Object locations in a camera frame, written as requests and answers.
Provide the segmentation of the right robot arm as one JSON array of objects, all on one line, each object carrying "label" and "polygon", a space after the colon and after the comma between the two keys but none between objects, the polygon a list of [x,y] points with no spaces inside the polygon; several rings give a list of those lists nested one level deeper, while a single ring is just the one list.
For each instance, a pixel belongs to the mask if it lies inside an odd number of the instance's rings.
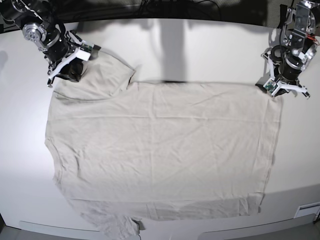
[{"label": "right robot arm", "polygon": [[78,83],[83,72],[83,60],[75,53],[81,49],[80,39],[67,31],[57,16],[57,0],[2,0],[0,16],[15,24],[23,37],[33,42],[48,62],[48,84],[61,78]]}]

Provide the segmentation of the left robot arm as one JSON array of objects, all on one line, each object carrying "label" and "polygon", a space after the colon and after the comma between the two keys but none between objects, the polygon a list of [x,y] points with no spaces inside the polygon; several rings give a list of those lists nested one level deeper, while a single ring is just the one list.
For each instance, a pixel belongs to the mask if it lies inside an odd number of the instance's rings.
[{"label": "left robot arm", "polygon": [[320,2],[300,0],[296,7],[289,7],[279,34],[280,61],[275,77],[273,97],[295,91],[310,97],[299,75],[307,69],[317,53],[320,42],[316,27],[320,25]]}]

